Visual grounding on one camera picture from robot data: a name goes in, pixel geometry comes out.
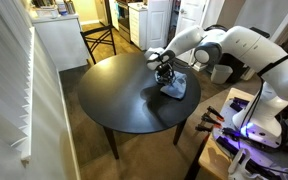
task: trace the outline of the window blinds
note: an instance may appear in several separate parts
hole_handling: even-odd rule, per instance
[[[30,157],[33,36],[19,0],[0,0],[0,139]]]

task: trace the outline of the white wall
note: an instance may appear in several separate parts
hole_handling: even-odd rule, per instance
[[[45,52],[36,40],[31,160],[22,164],[20,152],[0,140],[1,180],[80,179],[60,80]]]
[[[246,0],[235,25],[256,27],[271,36],[288,13],[288,0]]]

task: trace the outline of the chair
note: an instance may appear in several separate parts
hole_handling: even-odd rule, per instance
[[[90,53],[93,63],[96,64],[93,51],[96,49],[96,47],[99,44],[107,44],[113,46],[114,54],[116,55],[116,50],[115,50],[115,44],[114,44],[114,39],[113,39],[113,33],[112,33],[112,25],[96,28],[96,29],[91,29],[85,32],[81,32],[81,36],[84,40],[84,43],[87,47],[88,52]],[[98,38],[91,37],[92,34],[94,33],[102,33]]]

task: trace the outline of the black round table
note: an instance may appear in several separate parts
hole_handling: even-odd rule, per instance
[[[187,75],[183,99],[160,91],[155,71],[146,66],[142,53],[121,54],[91,67],[78,86],[78,98],[85,113],[104,128],[116,159],[119,158],[113,130],[145,134],[177,125],[176,145],[186,119],[196,109],[201,95],[191,69],[175,70]]]

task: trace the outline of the gray cloth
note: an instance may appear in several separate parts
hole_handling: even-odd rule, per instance
[[[172,84],[163,86],[161,91],[173,98],[182,99],[186,91],[186,74],[175,71],[175,79]]]

